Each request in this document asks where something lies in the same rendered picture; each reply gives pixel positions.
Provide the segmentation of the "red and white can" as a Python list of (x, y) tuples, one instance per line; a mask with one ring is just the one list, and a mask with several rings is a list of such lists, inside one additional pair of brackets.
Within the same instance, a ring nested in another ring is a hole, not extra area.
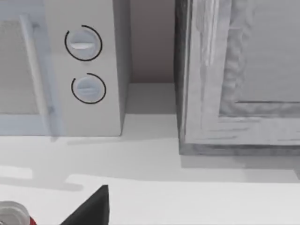
[(14, 201), (0, 202), (0, 225), (37, 225), (25, 206)]

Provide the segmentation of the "grey cabinet door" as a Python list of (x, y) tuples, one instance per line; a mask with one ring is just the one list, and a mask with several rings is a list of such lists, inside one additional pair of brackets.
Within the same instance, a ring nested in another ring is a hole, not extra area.
[(300, 0), (231, 0), (219, 113), (300, 117)]

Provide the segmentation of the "pale microwave oven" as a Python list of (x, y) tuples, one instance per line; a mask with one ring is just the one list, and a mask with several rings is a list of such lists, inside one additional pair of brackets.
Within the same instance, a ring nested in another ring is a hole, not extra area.
[[(0, 135), (45, 135), (19, 15), (34, 30), (55, 136), (119, 136), (132, 74), (130, 0), (0, 0)], [(91, 31), (92, 58), (74, 56), (68, 35)], [(76, 81), (97, 79), (100, 92), (77, 95)]]

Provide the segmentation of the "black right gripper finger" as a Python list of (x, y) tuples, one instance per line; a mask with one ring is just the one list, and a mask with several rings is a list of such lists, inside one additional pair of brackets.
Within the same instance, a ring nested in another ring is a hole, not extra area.
[(109, 225), (109, 187), (102, 185), (60, 225)]

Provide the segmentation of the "large microwave knob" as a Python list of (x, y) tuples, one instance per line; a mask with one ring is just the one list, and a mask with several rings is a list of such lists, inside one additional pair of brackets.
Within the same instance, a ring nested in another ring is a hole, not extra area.
[(92, 58), (97, 47), (95, 35), (88, 30), (71, 32), (67, 44), (70, 52), (81, 59)]

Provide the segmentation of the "grey wooden cabinet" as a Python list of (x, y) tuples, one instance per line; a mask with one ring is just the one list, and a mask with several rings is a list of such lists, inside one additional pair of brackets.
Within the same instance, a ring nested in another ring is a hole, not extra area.
[(219, 113), (231, 4), (231, 0), (175, 0), (180, 154), (298, 156), (300, 117)]

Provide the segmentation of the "small microwave knob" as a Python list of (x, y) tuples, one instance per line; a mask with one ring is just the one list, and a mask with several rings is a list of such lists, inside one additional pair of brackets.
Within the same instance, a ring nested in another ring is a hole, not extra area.
[(100, 88), (97, 79), (85, 77), (76, 81), (75, 90), (82, 98), (95, 98), (99, 95)]

